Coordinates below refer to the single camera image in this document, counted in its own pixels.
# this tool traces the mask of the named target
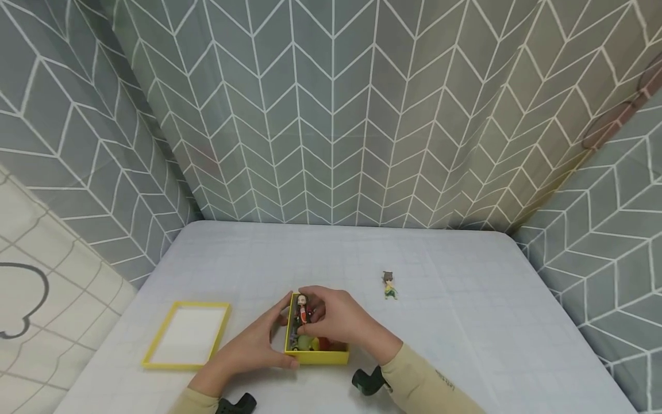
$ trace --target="cartoon outline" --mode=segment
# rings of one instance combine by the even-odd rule
[[[31,266],[29,264],[23,264],[23,263],[11,263],[11,262],[0,262],[0,267],[3,268],[20,268],[20,269],[26,269],[26,270],[32,270],[34,273],[36,273],[44,282],[44,295],[42,296],[41,300],[39,303],[37,303],[37,306],[34,307],[32,311],[30,311],[27,315],[23,317],[23,330],[19,332],[17,335],[7,335],[5,332],[6,331],[0,331],[0,338],[2,339],[15,339],[20,336],[23,336],[28,329],[30,328],[30,316],[32,316],[35,312],[39,310],[39,308],[42,307],[44,302],[46,302],[46,298],[48,297],[48,290],[49,290],[49,285],[48,285],[48,278],[46,277],[46,274],[42,272],[41,269],[36,268],[34,266]]]

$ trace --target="left hand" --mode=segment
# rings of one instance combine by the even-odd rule
[[[220,397],[230,377],[235,374],[270,367],[297,369],[299,363],[294,357],[271,348],[271,329],[276,322],[281,326],[287,325],[287,318],[281,312],[289,306],[291,298],[290,291],[223,346],[193,377],[189,388],[211,397]]]
[[[294,370],[299,363],[293,356],[274,351],[271,348],[271,329],[278,322],[287,325],[287,318],[281,315],[292,298],[290,291],[278,303],[268,309],[239,335],[218,351],[215,358],[226,362],[226,369],[232,374],[258,370],[260,368],[285,368]]]

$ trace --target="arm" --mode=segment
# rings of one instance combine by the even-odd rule
[[[312,324],[300,333],[326,336],[365,349],[382,368],[393,401],[407,414],[480,414],[484,411],[434,369],[423,357],[380,325],[345,291],[311,286],[301,293],[316,295],[323,304]]]
[[[268,367],[298,368],[299,363],[293,357],[271,349],[271,328],[276,322],[287,324],[281,311],[289,305],[291,296],[289,292],[223,346],[195,374],[168,413],[215,414],[223,389],[235,374]]]

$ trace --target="gray patterned fabric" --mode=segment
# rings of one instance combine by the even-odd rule
[[[514,235],[639,412],[662,409],[662,93]]]
[[[0,164],[141,284],[197,207],[132,102],[143,94],[112,31],[102,43],[90,29],[100,21],[75,1],[0,4]]]
[[[102,0],[207,219],[513,229],[662,50],[650,0]]]

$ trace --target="hand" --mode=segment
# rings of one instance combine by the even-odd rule
[[[291,291],[223,346],[193,377],[189,388],[220,397],[223,387],[235,374],[270,367],[297,369],[299,363],[294,357],[271,348],[271,328],[276,322],[287,325],[287,318],[281,312],[289,306],[290,298]]]
[[[380,365],[392,360],[402,348],[400,338],[380,325],[348,292],[322,286],[302,287],[299,291],[310,298],[314,309],[310,323],[297,330],[300,335],[356,344]]]

